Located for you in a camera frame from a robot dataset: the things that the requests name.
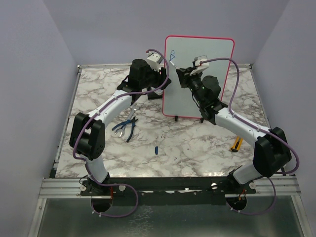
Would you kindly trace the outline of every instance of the red frame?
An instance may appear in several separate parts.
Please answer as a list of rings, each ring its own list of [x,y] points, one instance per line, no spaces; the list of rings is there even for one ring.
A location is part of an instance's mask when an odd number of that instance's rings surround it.
[[[235,48],[235,41],[232,38],[221,38],[221,37],[206,37],[206,36],[182,36],[182,35],[169,35],[166,37],[166,39],[164,40],[164,56],[166,57],[166,43],[167,43],[167,39],[169,37],[180,37],[180,38],[202,38],[202,39],[217,39],[217,40],[231,40],[233,42],[233,49],[232,49],[232,54],[231,54],[231,58],[233,57],[233,52],[234,52],[234,48]],[[229,67],[231,65],[231,62],[229,62],[228,64],[228,69],[227,69],[227,73],[226,73],[226,78],[225,78],[225,82],[224,82],[224,86],[223,86],[223,93],[222,93],[222,97],[221,100],[223,99],[224,96],[224,91],[225,91],[225,86],[226,86],[226,81],[227,81],[227,76],[228,76],[228,71],[229,71]],[[164,92],[162,93],[162,114],[167,116],[167,117],[175,117],[175,115],[166,115],[163,112],[163,104],[164,104]],[[180,118],[191,118],[191,119],[200,119],[198,117],[186,117],[186,116],[179,116]]]

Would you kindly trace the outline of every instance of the wall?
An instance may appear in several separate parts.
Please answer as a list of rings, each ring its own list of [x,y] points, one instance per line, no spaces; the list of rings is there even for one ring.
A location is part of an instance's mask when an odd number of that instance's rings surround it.
[[[49,174],[76,63],[40,0],[0,7],[0,236],[26,236]]]
[[[271,126],[283,128],[300,155],[297,177],[316,236],[315,9],[315,0],[289,2],[253,72]]]
[[[44,0],[79,64],[128,63],[168,35],[229,37],[253,63],[288,0]]]

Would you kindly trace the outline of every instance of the white marble surface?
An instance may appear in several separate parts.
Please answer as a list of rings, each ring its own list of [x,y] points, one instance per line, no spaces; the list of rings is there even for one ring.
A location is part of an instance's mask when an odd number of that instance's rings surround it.
[[[56,177],[82,177],[86,175],[82,161],[72,157],[69,146],[74,116],[88,113],[101,105],[115,91],[129,69],[83,69],[79,81],[71,118],[62,147]],[[233,109],[261,125],[266,125],[264,113],[252,80],[250,70],[240,69],[240,83]],[[236,71],[230,68],[223,101],[229,101],[236,82]],[[116,137],[111,128],[125,121],[130,109],[122,112],[106,129],[106,147],[103,161],[112,177],[185,177],[223,176],[252,160],[253,149],[243,142],[238,153],[230,152],[236,135],[205,121],[165,117],[162,100],[147,100],[142,96],[135,113],[139,119],[129,143],[127,127],[123,139]]]

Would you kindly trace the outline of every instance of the yellow tool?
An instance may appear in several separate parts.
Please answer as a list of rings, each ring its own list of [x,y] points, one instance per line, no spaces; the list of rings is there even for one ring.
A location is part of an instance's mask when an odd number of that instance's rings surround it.
[[[238,152],[239,151],[239,149],[241,147],[242,140],[243,139],[241,137],[237,137],[236,138],[235,143],[234,143],[234,145],[231,148],[232,152]]]

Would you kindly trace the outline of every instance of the blue drawn line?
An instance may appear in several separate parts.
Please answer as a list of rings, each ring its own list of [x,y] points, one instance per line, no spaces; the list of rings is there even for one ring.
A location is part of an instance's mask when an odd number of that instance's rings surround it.
[[[171,52],[170,52],[170,61],[172,60],[172,59],[174,59],[176,56],[174,56],[174,50],[172,50]]]

